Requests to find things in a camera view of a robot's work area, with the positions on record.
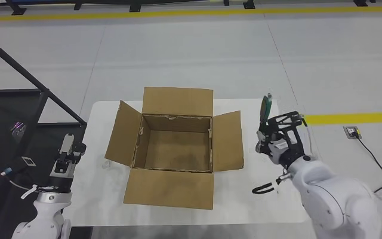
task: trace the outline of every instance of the green object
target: green object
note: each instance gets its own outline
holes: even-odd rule
[[[263,97],[260,109],[260,122],[266,122],[269,117],[270,107],[272,106],[272,95],[268,93]]]

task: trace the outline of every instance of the black metal frame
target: black metal frame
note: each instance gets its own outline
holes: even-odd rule
[[[0,58],[2,58],[5,62],[7,62],[13,69],[15,69],[18,73],[20,73],[23,77],[25,77],[29,82],[31,82],[34,86],[37,87],[36,90],[39,90],[40,97],[39,97],[39,104],[35,111],[35,114],[33,117],[26,122],[26,130],[24,132],[23,137],[21,138],[19,145],[16,150],[15,156],[23,156],[26,150],[28,149],[29,142],[32,140],[33,134],[37,127],[42,127],[46,125],[73,125],[73,124],[80,124],[83,128],[82,136],[85,133],[85,129],[87,126],[87,123],[74,111],[71,110],[70,107],[65,105],[64,102],[62,102],[53,92],[51,92],[46,86],[44,86],[41,82],[39,82],[32,74],[30,74],[25,68],[23,68],[20,64],[17,63],[10,55],[8,55],[3,49],[0,48]],[[30,90],[11,90],[9,93],[11,94],[17,94],[22,93]],[[44,110],[45,104],[47,103],[47,100],[51,99],[53,102],[59,105],[63,110],[65,110],[70,116],[72,116],[75,120],[77,120],[76,123],[52,123],[52,124],[39,124],[38,121],[40,119],[41,113]]]
[[[176,2],[198,2],[200,0],[49,0],[49,1],[17,1],[6,0],[7,3],[1,5],[9,5],[13,9],[12,15],[23,15],[26,8],[20,8],[19,5],[36,5],[36,4],[74,4],[74,10],[78,11],[82,4],[110,4],[110,5],[130,5],[130,12],[140,12],[141,6],[148,4],[170,4]],[[223,0],[224,6],[229,6],[229,0]],[[253,0],[248,0],[244,3],[245,6],[249,6],[248,9],[253,9]]]

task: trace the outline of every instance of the black bracket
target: black bracket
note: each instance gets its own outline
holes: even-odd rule
[[[256,9],[255,3],[253,0],[248,0],[247,2],[243,2],[244,8],[245,9]]]
[[[366,0],[353,0],[357,7],[367,7]]]
[[[76,4],[74,5],[74,10],[75,11],[78,11],[82,6],[82,1],[81,0],[77,0]]]
[[[130,5],[130,12],[131,13],[139,13],[141,11],[141,5],[138,3],[131,3]]]
[[[25,13],[26,8],[20,8],[19,5],[13,3],[12,0],[6,0],[6,2],[12,8],[12,10],[13,10],[12,15],[13,16],[23,15]]]

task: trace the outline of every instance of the open cardboard box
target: open cardboard box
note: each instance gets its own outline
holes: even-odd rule
[[[212,209],[216,171],[243,168],[240,111],[213,116],[213,91],[145,87],[120,102],[105,158],[131,167],[124,203]]]

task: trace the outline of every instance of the cardboard box flap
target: cardboard box flap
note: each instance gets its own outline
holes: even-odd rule
[[[212,90],[145,87],[142,113],[211,117],[212,104]]]
[[[240,111],[212,120],[212,169],[226,171],[244,166]]]
[[[212,173],[132,168],[124,203],[212,209],[213,199]]]
[[[123,101],[119,102],[114,128],[110,137],[105,158],[131,166],[141,114]]]

